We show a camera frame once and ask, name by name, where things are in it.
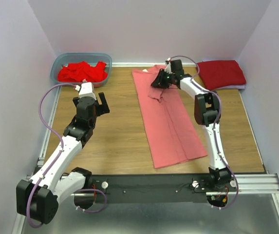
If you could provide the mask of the pink t-shirt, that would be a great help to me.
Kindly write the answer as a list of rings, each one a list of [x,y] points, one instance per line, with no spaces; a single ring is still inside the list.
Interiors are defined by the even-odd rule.
[[[177,88],[153,88],[161,65],[134,69],[134,80],[144,128],[156,169],[207,156]]]

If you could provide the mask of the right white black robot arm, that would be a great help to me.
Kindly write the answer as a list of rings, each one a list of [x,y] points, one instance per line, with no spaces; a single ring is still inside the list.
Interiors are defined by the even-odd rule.
[[[232,173],[225,158],[220,135],[222,104],[219,95],[195,81],[195,76],[184,72],[178,56],[168,58],[166,67],[159,70],[151,87],[169,89],[175,85],[194,99],[194,118],[202,126],[209,156],[208,187],[218,191],[232,179]]]

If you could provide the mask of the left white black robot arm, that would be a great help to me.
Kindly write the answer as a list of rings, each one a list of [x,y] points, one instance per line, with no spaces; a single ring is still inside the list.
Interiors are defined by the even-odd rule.
[[[55,151],[29,180],[21,180],[16,187],[17,213],[26,216],[33,228],[50,223],[59,205],[75,192],[104,195],[95,188],[92,173],[83,168],[74,168],[65,179],[61,178],[93,135],[97,117],[110,112],[104,93],[99,93],[98,98],[75,97],[73,103],[76,115],[59,138]]]

